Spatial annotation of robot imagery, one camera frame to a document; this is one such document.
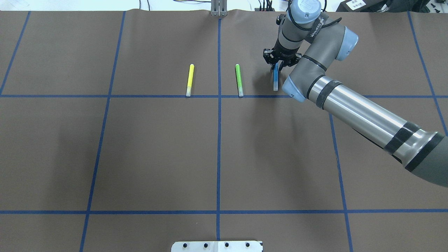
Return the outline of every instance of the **white label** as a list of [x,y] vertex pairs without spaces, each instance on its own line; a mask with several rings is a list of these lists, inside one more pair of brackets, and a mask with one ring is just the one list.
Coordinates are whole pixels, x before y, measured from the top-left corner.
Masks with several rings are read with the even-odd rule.
[[352,0],[350,2],[347,2],[347,5],[350,7],[350,9],[356,10],[356,9],[361,8],[362,6],[366,5],[366,3],[364,3],[363,0]]

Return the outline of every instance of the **blue marker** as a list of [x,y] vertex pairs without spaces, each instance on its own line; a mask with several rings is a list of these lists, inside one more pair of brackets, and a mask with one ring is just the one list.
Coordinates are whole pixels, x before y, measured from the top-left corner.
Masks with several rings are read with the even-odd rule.
[[278,91],[279,90],[279,63],[278,62],[276,63],[276,65],[274,67],[273,79],[274,79],[274,91]]

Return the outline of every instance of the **yellow marker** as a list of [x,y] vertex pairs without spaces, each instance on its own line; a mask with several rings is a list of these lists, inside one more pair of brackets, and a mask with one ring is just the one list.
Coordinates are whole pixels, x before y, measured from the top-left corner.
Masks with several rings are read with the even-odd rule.
[[185,96],[190,97],[191,95],[191,84],[193,84],[193,72],[194,72],[194,65],[190,65],[190,71],[188,72],[188,82],[187,82],[187,93]]

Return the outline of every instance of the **blue end cap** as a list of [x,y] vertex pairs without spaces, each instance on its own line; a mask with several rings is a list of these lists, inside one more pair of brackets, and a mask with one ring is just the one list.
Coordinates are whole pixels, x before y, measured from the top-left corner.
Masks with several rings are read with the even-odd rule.
[[294,0],[291,4],[291,14],[297,24],[307,24],[319,17],[320,8],[318,0]]
[[304,102],[306,98],[303,96],[303,94],[297,89],[296,85],[291,80],[291,77],[288,76],[288,78],[283,83],[283,86],[281,88],[283,92],[287,93],[290,97],[300,101]]
[[356,43],[358,43],[358,35],[345,27],[344,38],[342,39],[342,45],[340,46],[339,53],[336,59],[343,61],[355,48]]

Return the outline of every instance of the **robotic arm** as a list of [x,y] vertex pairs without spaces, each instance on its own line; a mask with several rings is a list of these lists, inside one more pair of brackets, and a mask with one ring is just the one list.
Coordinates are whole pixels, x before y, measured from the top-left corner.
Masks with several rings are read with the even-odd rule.
[[[381,147],[405,169],[431,183],[448,187],[448,139],[438,132],[424,131],[341,82],[325,75],[336,59],[344,60],[358,42],[358,36],[340,19],[321,13],[318,0],[293,0],[287,14],[277,18],[278,39],[263,57],[280,69],[297,64],[283,84],[283,91],[339,118],[365,138]],[[302,56],[297,53],[303,40],[311,43]]]

